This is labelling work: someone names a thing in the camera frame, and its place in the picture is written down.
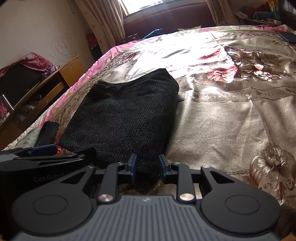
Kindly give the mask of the wooden tv cabinet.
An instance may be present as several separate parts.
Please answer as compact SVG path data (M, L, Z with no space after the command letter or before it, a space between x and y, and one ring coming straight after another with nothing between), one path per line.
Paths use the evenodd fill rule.
M18 138L46 108L74 85L85 71L79 56L76 56L34 86L1 124L1 149Z

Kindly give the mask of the maroon window seat cushion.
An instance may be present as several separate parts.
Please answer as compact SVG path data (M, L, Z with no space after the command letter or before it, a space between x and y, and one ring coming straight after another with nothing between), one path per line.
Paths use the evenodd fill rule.
M178 29L215 25L205 1L168 1L132 13L123 21L126 37L137 34L140 38L156 29L168 34Z

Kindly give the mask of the dark grey checked pants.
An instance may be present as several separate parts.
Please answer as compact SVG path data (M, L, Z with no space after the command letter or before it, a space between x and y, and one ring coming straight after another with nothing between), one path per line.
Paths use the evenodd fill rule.
M59 140L71 152L93 148L104 168L137 155L137 170L158 173L174 123L179 85L166 69L126 83L99 82L85 96Z

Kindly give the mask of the beige left curtain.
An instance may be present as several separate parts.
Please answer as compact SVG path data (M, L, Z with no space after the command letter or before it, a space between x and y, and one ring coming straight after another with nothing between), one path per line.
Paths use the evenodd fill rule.
M92 29L103 54L125 38L119 1L77 0L76 4Z

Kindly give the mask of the black television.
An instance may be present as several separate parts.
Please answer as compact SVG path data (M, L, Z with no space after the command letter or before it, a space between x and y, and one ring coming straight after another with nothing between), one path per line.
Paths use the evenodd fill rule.
M43 71L16 64L1 77L1 94L4 94L12 107L38 83L43 80Z

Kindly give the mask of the beige curtain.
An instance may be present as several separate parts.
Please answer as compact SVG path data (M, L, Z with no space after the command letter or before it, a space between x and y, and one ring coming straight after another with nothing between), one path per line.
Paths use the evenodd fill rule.
M125 38L119 1L77 0L76 4L92 29L103 54Z
M217 26L239 25L228 0L206 0L206 4Z

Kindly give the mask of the cluttered bedside items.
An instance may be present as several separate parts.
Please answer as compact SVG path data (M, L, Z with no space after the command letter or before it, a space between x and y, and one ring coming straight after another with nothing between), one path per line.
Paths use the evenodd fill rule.
M241 24L281 23L278 1L238 1L232 8Z

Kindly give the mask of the black smartphone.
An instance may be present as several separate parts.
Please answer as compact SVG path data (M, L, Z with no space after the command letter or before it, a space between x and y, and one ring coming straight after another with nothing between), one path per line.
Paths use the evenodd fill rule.
M296 44L296 35L290 32L277 32L283 39L285 39L290 44Z

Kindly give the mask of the pink cloth on television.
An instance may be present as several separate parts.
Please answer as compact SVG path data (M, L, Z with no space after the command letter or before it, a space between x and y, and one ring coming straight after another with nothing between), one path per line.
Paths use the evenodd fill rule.
M42 57L41 55L34 52L30 52L20 57L10 65L7 65L4 68L2 68L0 77L3 77L10 68L17 64L23 65L32 70L41 71L44 78L50 76L54 71L60 68L59 65L54 65L50 60Z

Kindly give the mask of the floral satin bedspread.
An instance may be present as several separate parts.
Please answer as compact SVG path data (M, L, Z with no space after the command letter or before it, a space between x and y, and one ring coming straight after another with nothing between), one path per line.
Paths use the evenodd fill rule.
M46 121L61 136L91 87L132 81L165 68L179 85L166 156L220 169L295 208L295 45L287 26L221 26L178 31L111 48L16 138Z

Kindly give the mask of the black folded garment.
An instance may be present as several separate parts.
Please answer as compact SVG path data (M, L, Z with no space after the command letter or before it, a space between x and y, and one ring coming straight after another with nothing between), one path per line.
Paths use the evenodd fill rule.
M54 144L58 128L57 122L46 121L40 130L35 147Z

